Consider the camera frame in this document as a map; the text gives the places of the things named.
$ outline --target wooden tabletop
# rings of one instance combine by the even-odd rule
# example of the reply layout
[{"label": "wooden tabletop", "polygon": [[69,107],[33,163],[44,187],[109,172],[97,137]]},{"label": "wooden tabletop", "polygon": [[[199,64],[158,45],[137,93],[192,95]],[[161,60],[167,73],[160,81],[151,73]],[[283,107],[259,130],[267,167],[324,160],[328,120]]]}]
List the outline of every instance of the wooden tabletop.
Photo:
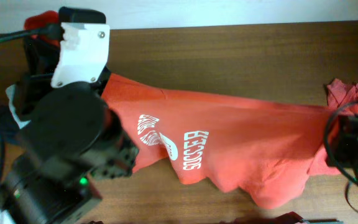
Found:
[{"label": "wooden tabletop", "polygon": [[[326,105],[324,84],[333,78],[358,82],[358,22],[112,30],[108,65],[160,88]],[[21,41],[0,44],[0,104],[26,70]],[[7,147],[5,174],[21,152]],[[358,223],[344,200],[345,183],[340,175],[312,177],[301,197],[264,210],[247,193],[224,194],[209,180],[182,185],[164,160],[129,179],[97,182],[104,199],[83,222],[218,223],[294,211],[307,219]],[[356,189],[351,201],[358,208]]]}]

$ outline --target green led indicator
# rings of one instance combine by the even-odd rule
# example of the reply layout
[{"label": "green led indicator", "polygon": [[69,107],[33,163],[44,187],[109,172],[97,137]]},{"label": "green led indicator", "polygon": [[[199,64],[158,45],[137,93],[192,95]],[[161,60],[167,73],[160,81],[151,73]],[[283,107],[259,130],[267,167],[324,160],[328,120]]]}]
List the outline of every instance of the green led indicator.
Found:
[{"label": "green led indicator", "polygon": [[81,184],[81,185],[87,185],[88,182],[89,182],[89,181],[88,181],[88,179],[87,179],[86,177],[83,177],[83,178],[80,179],[80,184]]}]

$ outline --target red t-shirt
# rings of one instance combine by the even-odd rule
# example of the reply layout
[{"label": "red t-shirt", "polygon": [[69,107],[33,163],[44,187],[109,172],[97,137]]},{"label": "red t-shirt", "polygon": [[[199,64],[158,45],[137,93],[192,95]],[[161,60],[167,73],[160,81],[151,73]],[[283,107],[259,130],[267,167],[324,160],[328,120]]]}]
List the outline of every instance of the red t-shirt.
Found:
[{"label": "red t-shirt", "polygon": [[264,208],[299,196],[319,173],[327,108],[163,90],[115,74],[102,97],[140,149],[134,171],[169,157],[183,184],[240,187]]}]

